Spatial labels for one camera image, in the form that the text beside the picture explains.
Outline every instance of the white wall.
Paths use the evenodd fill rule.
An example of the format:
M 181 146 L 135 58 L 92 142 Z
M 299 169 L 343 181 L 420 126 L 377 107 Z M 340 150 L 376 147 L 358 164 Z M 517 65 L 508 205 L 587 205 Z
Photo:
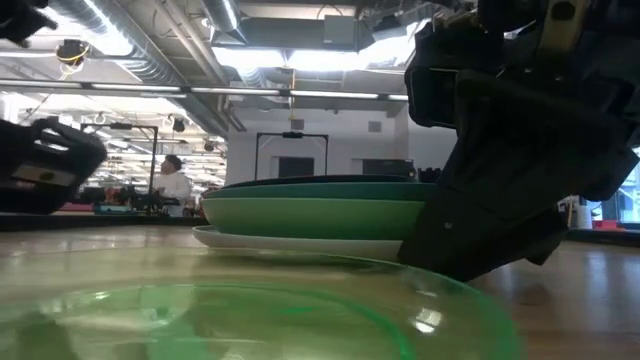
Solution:
M 289 111 L 255 110 L 237 111 L 238 117 L 249 130 L 229 135 L 227 153 L 227 184 L 250 181 L 254 178 L 257 132 L 289 131 Z M 361 174 L 362 159 L 395 159 L 394 119 L 384 112 L 341 111 L 334 114 L 324 110 L 296 111 L 297 118 L 305 120 L 306 134 L 329 135 L 328 174 Z M 381 121 L 382 133 L 368 133 L 369 121 Z M 315 175 L 324 174 L 322 139 L 283 139 L 263 136 L 260 140 L 258 179 L 276 177 L 278 157 L 312 157 Z
M 444 168 L 458 140 L 455 130 L 416 125 L 409 118 L 408 106 L 400 111 L 395 121 L 398 129 L 395 138 L 398 151 L 404 151 L 402 145 L 406 143 L 407 158 L 413 160 L 416 168 Z

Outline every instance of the black metal frame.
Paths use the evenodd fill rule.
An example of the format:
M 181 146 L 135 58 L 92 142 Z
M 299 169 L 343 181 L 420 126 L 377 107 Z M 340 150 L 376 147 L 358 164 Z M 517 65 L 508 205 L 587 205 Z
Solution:
M 255 167 L 253 172 L 253 179 L 258 180 L 258 155 L 260 153 L 260 138 L 263 136 L 280 136 L 283 139 L 303 139 L 306 137 L 323 138 L 326 146 L 324 148 L 324 174 L 328 174 L 328 162 L 329 162 L 329 135 L 321 134 L 303 134 L 303 133 L 263 133 L 256 134 L 256 158 Z
M 131 124 L 121 124 L 121 123 L 113 123 L 113 124 L 80 124 L 80 130 L 84 132 L 84 129 L 87 127 L 97 129 L 108 127 L 114 130 L 132 130 L 132 129 L 151 129 L 153 131 L 153 149 L 151 150 L 151 173 L 149 178 L 149 191 L 148 191 L 148 199 L 149 205 L 147 206 L 147 216 L 151 215 L 151 196 L 153 195 L 153 178 L 156 173 L 156 152 L 158 147 L 158 127 L 150 126 L 150 125 L 131 125 Z

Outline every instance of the white shirt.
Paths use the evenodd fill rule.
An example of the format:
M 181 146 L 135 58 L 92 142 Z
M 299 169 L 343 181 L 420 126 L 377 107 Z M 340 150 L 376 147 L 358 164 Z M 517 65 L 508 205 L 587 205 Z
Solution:
M 161 194 L 166 198 L 175 198 L 180 201 L 180 206 L 169 206 L 169 215 L 182 216 L 182 208 L 186 200 L 191 196 L 191 182 L 183 173 L 174 172 L 169 175 L 160 175 L 154 182 L 155 189 L 164 188 Z

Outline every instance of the window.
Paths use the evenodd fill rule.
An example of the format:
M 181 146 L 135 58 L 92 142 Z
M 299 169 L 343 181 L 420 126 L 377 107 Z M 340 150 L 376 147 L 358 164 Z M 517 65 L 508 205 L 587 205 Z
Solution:
M 278 177 L 313 176 L 315 161 L 313 158 L 281 157 L 278 159 Z

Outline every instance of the cable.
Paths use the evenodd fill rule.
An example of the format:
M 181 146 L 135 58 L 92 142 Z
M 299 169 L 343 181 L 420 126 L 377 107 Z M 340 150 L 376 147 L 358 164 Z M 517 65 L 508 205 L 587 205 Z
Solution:
M 340 14 L 340 16 L 344 16 L 344 14 L 342 13 L 342 10 L 338 9 L 337 6 L 335 6 L 335 5 L 322 5 L 320 10 L 318 10 L 318 14 L 316 15 L 316 20 L 320 19 L 320 14 L 322 13 L 322 10 L 324 10 L 327 6 L 330 6 L 330 7 L 334 8 Z
M 73 65 L 71 66 L 75 66 L 75 64 L 78 62 L 78 59 L 80 58 L 78 57 L 77 59 L 73 60 Z M 62 70 L 62 76 L 60 76 L 60 78 L 58 79 L 58 81 L 64 81 L 66 80 L 69 76 L 81 71 L 83 69 L 83 66 L 78 67 L 78 69 L 75 69 L 73 72 L 67 72 Z M 31 112 L 29 113 L 29 115 L 23 120 L 23 121 L 28 121 L 29 119 L 31 119 L 31 117 L 33 116 L 33 114 L 37 113 L 38 110 L 40 110 L 40 108 L 42 107 L 42 105 L 44 105 L 44 103 L 47 102 L 47 100 L 49 100 L 49 98 L 51 97 L 51 95 L 53 95 L 53 93 L 55 92 L 55 90 L 51 91 L 49 94 L 47 94 L 47 96 L 44 97 L 44 99 L 42 99 L 42 101 L 40 101 L 40 103 L 38 104 L 38 106 L 36 106 L 35 109 L 31 110 Z

